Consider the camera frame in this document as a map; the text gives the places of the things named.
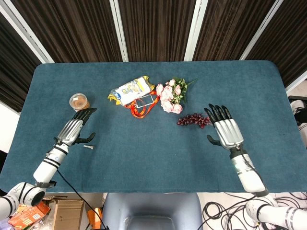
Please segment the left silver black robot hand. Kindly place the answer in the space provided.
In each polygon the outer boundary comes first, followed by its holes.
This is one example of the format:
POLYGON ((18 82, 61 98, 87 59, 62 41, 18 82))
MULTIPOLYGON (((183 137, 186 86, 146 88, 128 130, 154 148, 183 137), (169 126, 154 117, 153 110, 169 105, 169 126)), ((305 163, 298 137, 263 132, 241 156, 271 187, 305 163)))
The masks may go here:
POLYGON ((96 110, 96 108, 87 108, 76 112, 73 118, 66 123, 58 136, 54 138, 56 144, 72 146, 74 144, 86 144, 92 141, 95 137, 95 132, 88 138, 80 138, 80 133, 91 114, 96 110))

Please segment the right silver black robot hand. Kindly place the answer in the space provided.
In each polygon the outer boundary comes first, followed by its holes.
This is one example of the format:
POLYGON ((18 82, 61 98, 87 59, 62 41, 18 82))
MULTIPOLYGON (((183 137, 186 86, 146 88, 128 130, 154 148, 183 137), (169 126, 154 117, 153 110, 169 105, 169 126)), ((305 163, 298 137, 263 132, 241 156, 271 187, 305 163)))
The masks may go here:
POLYGON ((204 111, 207 113, 219 138, 215 140, 212 136, 207 135, 209 142, 226 150, 241 149, 244 139, 237 122, 232 118, 227 107, 210 103, 209 108, 204 108, 204 111))

